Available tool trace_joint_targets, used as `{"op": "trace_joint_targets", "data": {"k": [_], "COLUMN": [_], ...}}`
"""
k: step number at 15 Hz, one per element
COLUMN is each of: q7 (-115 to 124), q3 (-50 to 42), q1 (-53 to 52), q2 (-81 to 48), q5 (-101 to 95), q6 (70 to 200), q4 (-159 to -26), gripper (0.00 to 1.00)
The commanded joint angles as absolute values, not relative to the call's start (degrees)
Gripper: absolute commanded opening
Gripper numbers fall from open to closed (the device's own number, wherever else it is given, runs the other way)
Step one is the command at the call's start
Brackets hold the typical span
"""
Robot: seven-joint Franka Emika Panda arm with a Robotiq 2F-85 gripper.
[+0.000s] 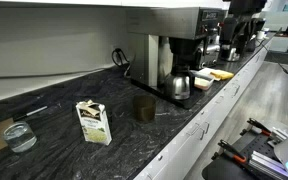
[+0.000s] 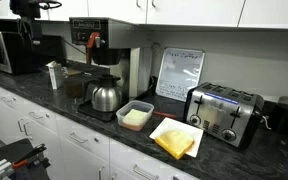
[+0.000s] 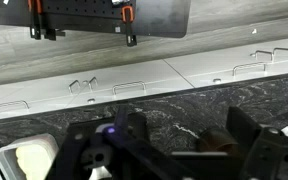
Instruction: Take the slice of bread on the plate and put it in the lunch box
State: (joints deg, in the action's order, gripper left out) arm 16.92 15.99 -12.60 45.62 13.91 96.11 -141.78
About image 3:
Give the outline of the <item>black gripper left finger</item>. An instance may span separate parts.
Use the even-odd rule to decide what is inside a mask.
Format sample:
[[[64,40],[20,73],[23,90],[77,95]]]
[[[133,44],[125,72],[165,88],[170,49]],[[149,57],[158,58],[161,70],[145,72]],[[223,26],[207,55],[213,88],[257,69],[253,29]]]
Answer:
[[[113,158],[102,131],[114,123],[111,117],[70,124],[45,180],[89,180],[100,167],[109,172],[102,180],[144,180],[146,171],[134,161]]]

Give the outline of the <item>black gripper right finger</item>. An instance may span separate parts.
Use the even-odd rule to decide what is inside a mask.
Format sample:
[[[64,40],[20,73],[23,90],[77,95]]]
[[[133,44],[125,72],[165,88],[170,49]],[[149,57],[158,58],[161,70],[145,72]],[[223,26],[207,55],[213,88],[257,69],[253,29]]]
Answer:
[[[238,107],[228,109],[227,130],[237,141],[232,153],[174,152],[171,157],[197,175],[198,180],[288,180],[288,136],[262,125]]]

